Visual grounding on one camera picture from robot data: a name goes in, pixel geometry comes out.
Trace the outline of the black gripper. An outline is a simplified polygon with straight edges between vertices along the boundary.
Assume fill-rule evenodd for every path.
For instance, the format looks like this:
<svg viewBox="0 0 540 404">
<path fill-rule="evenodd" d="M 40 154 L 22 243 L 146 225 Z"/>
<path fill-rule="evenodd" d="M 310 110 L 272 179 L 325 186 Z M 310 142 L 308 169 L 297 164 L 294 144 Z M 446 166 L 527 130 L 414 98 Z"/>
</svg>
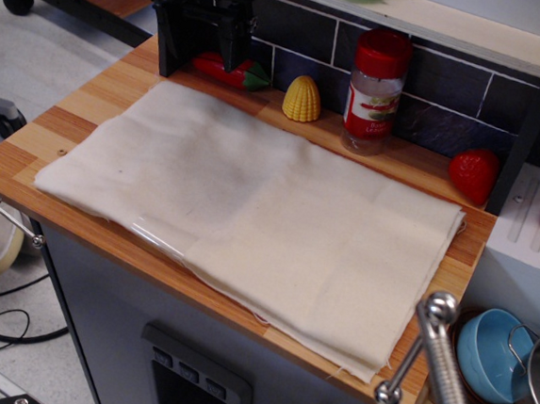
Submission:
<svg viewBox="0 0 540 404">
<path fill-rule="evenodd" d="M 220 52 L 226 72 L 249 57 L 256 27 L 254 0 L 153 0 L 157 18 L 159 74 L 171 76 L 189 59 L 184 18 L 218 27 Z"/>
</svg>

